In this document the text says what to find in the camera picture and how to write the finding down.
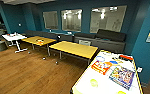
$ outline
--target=metal table leg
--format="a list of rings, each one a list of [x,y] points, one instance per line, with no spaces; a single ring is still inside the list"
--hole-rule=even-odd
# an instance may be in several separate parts
[[[88,59],[88,65],[90,65],[90,59]]]
[[[10,41],[10,42],[11,42],[11,45],[9,45],[9,46],[17,45],[17,43],[14,44],[13,41]]]
[[[27,48],[26,49],[20,49],[20,45],[19,45],[17,40],[16,40],[16,44],[17,44],[18,51],[15,51],[15,53],[27,50]]]
[[[35,50],[34,44],[32,44],[32,49]]]
[[[62,51],[60,51],[60,59],[62,59]]]
[[[50,56],[49,45],[47,44],[48,55]]]

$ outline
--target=light wood tabletop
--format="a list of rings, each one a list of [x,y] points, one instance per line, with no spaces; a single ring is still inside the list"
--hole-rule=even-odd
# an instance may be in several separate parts
[[[50,48],[82,56],[88,59],[91,59],[96,50],[98,49],[97,47],[81,45],[67,41],[62,41],[54,45],[51,45]]]
[[[54,42],[56,40],[49,39],[49,38],[44,38],[44,37],[40,37],[40,36],[34,36],[34,37],[29,37],[29,38],[26,38],[26,39],[22,39],[22,41],[42,46],[42,45],[46,45],[48,43],[52,43],[52,42]]]

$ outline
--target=white table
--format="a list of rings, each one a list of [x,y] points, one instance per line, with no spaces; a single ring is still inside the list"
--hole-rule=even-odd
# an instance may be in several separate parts
[[[112,57],[119,57],[118,54],[110,54],[104,52],[100,52],[97,56],[104,57],[105,62],[113,60]],[[91,65],[97,60],[101,61],[103,59],[96,57],[93,60],[90,66],[85,70],[85,72],[73,86],[73,94],[143,94],[138,74],[135,71],[134,61],[123,61],[123,63],[120,64],[121,66],[136,72],[136,74],[133,77],[132,85],[130,89],[127,90],[109,79],[109,75],[111,74],[114,66],[112,66],[105,75],[93,70],[91,68]],[[98,87],[93,87],[91,85],[91,79],[95,79],[98,82]]]
[[[9,46],[17,45],[18,51],[15,51],[15,53],[27,50],[27,49],[21,49],[21,48],[20,48],[20,45],[19,45],[19,43],[18,43],[18,41],[17,41],[17,40],[24,39],[24,38],[27,38],[27,37],[25,37],[25,36],[23,36],[23,35],[21,35],[21,34],[10,34],[10,35],[7,35],[7,34],[6,34],[6,35],[2,35],[2,36],[3,36],[7,41],[11,41],[12,44],[9,45]]]

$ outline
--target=baseboard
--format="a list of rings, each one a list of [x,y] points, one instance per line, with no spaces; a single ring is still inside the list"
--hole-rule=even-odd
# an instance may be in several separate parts
[[[143,83],[143,82],[141,82],[141,86],[142,86],[142,87],[147,87],[147,86],[148,86],[148,84],[147,84],[147,83]]]

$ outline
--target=cushion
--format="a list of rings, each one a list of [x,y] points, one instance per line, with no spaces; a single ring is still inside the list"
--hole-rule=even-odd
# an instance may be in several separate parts
[[[104,30],[104,29],[99,29],[96,34],[96,38],[108,39],[111,41],[119,41],[119,42],[124,42],[125,36],[126,36],[125,33]]]

